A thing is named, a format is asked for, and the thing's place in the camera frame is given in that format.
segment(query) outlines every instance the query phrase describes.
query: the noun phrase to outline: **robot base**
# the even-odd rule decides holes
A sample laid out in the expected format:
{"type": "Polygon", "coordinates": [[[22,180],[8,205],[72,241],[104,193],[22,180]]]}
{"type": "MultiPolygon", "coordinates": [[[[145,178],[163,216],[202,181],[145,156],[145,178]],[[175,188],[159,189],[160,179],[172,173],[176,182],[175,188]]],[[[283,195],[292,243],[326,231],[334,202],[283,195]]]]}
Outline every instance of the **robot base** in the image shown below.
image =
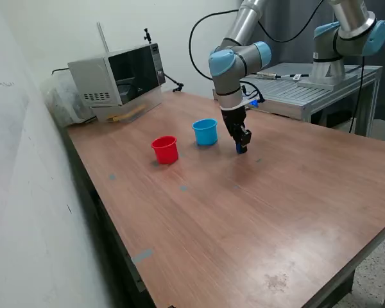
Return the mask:
{"type": "Polygon", "coordinates": [[[347,87],[351,83],[355,82],[357,79],[358,79],[358,75],[345,74],[345,77],[342,81],[340,81],[337,84],[333,84],[333,85],[327,85],[324,83],[315,83],[315,82],[311,82],[309,80],[301,80],[296,85],[299,87],[305,87],[305,88],[325,89],[325,90],[336,91],[336,90],[347,87]]]}

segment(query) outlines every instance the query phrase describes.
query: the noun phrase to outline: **metal table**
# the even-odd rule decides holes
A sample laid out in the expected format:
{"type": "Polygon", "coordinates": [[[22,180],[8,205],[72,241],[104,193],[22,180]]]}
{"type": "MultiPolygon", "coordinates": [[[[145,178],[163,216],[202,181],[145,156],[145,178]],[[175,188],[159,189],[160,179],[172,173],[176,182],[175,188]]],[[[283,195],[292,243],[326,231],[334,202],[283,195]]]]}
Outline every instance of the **metal table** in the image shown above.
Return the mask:
{"type": "MultiPolygon", "coordinates": [[[[346,65],[345,70],[356,67],[357,65],[346,65]]],[[[312,64],[281,63],[263,72],[287,75],[309,74],[311,70],[312,64]]],[[[351,74],[358,75],[358,79],[345,83],[339,90],[299,87],[294,80],[267,80],[255,76],[243,80],[254,83],[266,100],[258,107],[250,106],[251,108],[310,123],[313,114],[359,90],[361,69],[351,74]]],[[[381,74],[382,66],[366,65],[364,68],[363,89],[355,127],[357,135],[368,137],[371,134],[381,74]]]]}

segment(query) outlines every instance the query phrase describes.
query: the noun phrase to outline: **wooden table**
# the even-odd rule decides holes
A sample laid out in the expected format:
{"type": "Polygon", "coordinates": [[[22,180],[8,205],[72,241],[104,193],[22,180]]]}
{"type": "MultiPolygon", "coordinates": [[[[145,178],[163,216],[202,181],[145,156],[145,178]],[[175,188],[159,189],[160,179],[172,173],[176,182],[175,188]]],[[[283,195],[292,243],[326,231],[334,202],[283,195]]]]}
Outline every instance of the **wooden table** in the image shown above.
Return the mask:
{"type": "Polygon", "coordinates": [[[385,238],[385,142],[249,111],[237,155],[214,101],[164,95],[131,124],[69,130],[157,307],[317,307],[385,238]],[[219,141],[198,148],[206,117],[219,141]]]}

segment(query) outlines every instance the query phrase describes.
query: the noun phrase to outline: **cable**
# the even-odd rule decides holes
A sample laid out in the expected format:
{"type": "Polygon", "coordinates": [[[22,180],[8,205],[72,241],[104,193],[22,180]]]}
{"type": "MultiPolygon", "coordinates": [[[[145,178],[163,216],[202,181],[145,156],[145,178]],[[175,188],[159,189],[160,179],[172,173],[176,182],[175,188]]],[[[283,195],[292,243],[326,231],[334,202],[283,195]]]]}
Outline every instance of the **cable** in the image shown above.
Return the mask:
{"type": "Polygon", "coordinates": [[[349,128],[349,132],[352,132],[352,127],[354,126],[354,121],[355,121],[355,118],[356,118],[357,112],[358,112],[359,99],[361,98],[362,84],[364,81],[364,66],[365,66],[365,57],[363,56],[362,57],[362,69],[361,69],[361,82],[359,84],[358,98],[357,98],[357,102],[355,104],[354,114],[352,115],[352,122],[351,122],[351,126],[349,128]]]}
{"type": "Polygon", "coordinates": [[[312,12],[312,15],[309,17],[307,23],[305,24],[304,27],[302,27],[302,29],[294,36],[294,37],[291,37],[290,39],[288,40],[277,40],[275,38],[273,38],[268,32],[267,30],[265,30],[264,26],[258,22],[259,26],[261,27],[261,29],[263,30],[263,32],[265,32],[266,36],[269,37],[271,40],[273,40],[274,42],[277,42],[277,43],[287,43],[287,42],[290,42],[294,39],[296,39],[297,37],[300,36],[300,34],[302,32],[304,32],[304,30],[306,29],[306,27],[308,27],[309,23],[311,22],[312,18],[315,16],[315,13],[316,11],[318,11],[318,8],[321,6],[322,2],[324,2],[324,0],[321,0],[320,3],[318,3],[318,5],[316,6],[315,10],[312,12]]]}
{"type": "MultiPolygon", "coordinates": [[[[324,2],[324,0],[321,0],[318,5],[316,6],[315,10],[312,12],[311,16],[309,17],[307,23],[302,27],[302,29],[292,38],[290,38],[289,40],[277,40],[275,38],[273,38],[268,32],[267,30],[265,30],[264,26],[258,22],[259,26],[261,27],[261,29],[265,32],[266,36],[269,37],[271,40],[273,40],[274,42],[278,42],[278,43],[286,43],[286,42],[290,42],[292,40],[294,40],[295,38],[297,38],[305,29],[306,27],[308,27],[309,23],[311,22],[312,18],[315,16],[315,13],[318,11],[318,8],[321,6],[321,4],[324,2]]],[[[234,12],[238,12],[239,10],[229,10],[229,11],[223,11],[223,12],[217,12],[217,13],[212,13],[212,14],[209,14],[207,16],[204,16],[203,18],[201,18],[199,21],[197,21],[195,23],[195,25],[192,27],[192,30],[190,32],[190,37],[189,37],[189,40],[188,40],[188,52],[189,52],[189,56],[190,56],[190,61],[192,63],[192,66],[195,68],[195,70],[197,71],[198,74],[200,74],[201,76],[203,76],[205,79],[208,79],[208,80],[212,80],[211,77],[208,77],[207,75],[205,75],[204,73],[202,73],[197,65],[195,64],[194,62],[194,59],[193,59],[193,53],[191,51],[191,42],[193,41],[193,34],[194,34],[194,31],[195,29],[197,28],[197,26],[200,24],[200,22],[204,21],[205,19],[209,18],[209,17],[212,17],[212,16],[217,16],[217,15],[224,15],[224,14],[229,14],[229,13],[234,13],[234,12]]]]}
{"type": "Polygon", "coordinates": [[[246,85],[252,86],[252,87],[257,91],[257,95],[259,95],[258,102],[259,102],[259,103],[265,102],[264,96],[262,96],[261,91],[258,89],[258,87],[257,87],[256,85],[254,85],[253,83],[251,83],[251,82],[249,82],[249,81],[245,81],[245,80],[240,80],[239,82],[240,82],[240,83],[244,83],[244,84],[246,84],[246,85]]]}
{"type": "Polygon", "coordinates": [[[178,85],[177,88],[173,89],[173,92],[181,92],[182,91],[182,88],[184,86],[183,83],[180,83],[180,82],[177,82],[175,81],[174,79],[172,79],[170,76],[168,76],[166,73],[164,73],[164,76],[167,77],[168,79],[170,79],[173,83],[175,83],[176,85],[178,85]]]}
{"type": "Polygon", "coordinates": [[[206,78],[206,79],[208,79],[208,80],[212,80],[212,78],[211,78],[211,77],[208,77],[208,76],[206,76],[206,75],[204,75],[204,73],[202,73],[202,72],[198,69],[197,65],[195,65],[195,62],[194,62],[194,60],[193,60],[193,54],[192,54],[192,52],[191,52],[191,41],[193,40],[193,36],[192,36],[192,35],[194,34],[195,28],[197,28],[197,26],[200,24],[201,21],[203,21],[203,20],[205,20],[205,19],[207,19],[207,18],[209,18],[209,17],[212,17],[212,16],[223,15],[223,14],[229,14],[229,13],[234,13],[234,12],[238,12],[238,10],[223,11],[223,12],[212,13],[212,14],[210,14],[210,15],[204,16],[203,18],[201,18],[199,21],[197,21],[197,22],[195,23],[195,25],[192,27],[192,30],[191,30],[191,32],[190,32],[190,37],[189,37],[189,40],[188,40],[188,52],[189,52],[189,55],[190,55],[190,61],[191,61],[191,63],[192,63],[192,66],[193,66],[193,67],[195,68],[195,70],[198,72],[198,74],[200,74],[201,76],[203,76],[204,78],[206,78]]]}
{"type": "Polygon", "coordinates": [[[69,70],[68,67],[66,67],[65,69],[53,69],[53,71],[51,72],[51,74],[54,74],[55,72],[58,72],[58,71],[67,71],[69,70]]]}

